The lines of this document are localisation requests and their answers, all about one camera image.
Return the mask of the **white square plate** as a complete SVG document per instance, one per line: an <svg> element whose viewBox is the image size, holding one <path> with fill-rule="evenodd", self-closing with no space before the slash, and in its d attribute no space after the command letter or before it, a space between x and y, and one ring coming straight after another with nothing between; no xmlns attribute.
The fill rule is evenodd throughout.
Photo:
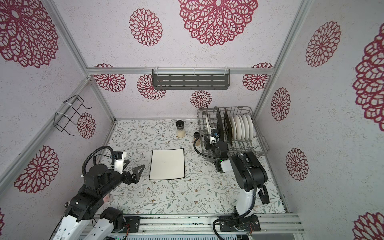
<svg viewBox="0 0 384 240"><path fill-rule="evenodd" d="M153 150L149 180L166 181L185 178L185 151Z"/></svg>
<svg viewBox="0 0 384 240"><path fill-rule="evenodd" d="M207 124L208 134L211 135L212 134L212 127L211 127L211 123L210 123L210 119L209 119L208 115L206 115L206 124Z"/></svg>

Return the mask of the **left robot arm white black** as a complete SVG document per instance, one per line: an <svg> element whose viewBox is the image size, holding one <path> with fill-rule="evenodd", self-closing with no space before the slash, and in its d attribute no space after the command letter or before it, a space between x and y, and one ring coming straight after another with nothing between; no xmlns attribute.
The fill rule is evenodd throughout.
<svg viewBox="0 0 384 240"><path fill-rule="evenodd" d="M55 240L77 240L86 227L92 222L106 197L118 185L137 184L145 169L145 165L133 168L133 172L114 171L104 164L92 166L83 174L84 184L68 206L54 236ZM94 228L86 235L86 240L103 240L113 231L121 231L125 227L122 211L109 207L101 214Z"/></svg>

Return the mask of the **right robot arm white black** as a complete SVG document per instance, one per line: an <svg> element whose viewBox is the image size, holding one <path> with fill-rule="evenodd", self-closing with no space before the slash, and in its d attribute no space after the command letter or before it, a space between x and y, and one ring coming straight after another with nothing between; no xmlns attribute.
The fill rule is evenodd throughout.
<svg viewBox="0 0 384 240"><path fill-rule="evenodd" d="M268 174L254 151L235 153L222 156L215 156L214 165L219 173L233 173L240 187L237 204L231 216L232 221L246 219L256 204L256 198L259 198L262 204L270 203L270 196L266 187Z"/></svg>

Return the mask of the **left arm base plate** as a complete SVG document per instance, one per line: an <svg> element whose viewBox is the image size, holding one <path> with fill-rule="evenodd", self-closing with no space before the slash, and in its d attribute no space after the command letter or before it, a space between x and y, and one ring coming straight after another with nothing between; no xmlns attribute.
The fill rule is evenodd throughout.
<svg viewBox="0 0 384 240"><path fill-rule="evenodd" d="M123 211L113 207L104 210L100 219L106 219L113 225L113 233L137 233L141 221L141 217L125 216Z"/></svg>

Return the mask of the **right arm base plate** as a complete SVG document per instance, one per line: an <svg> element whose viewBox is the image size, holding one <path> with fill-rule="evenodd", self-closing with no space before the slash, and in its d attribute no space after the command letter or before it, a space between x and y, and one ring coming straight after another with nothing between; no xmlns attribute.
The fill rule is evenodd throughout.
<svg viewBox="0 0 384 240"><path fill-rule="evenodd" d="M261 230L259 219L255 214L236 220L226 220L228 218L229 216L219 217L221 232L259 232Z"/></svg>

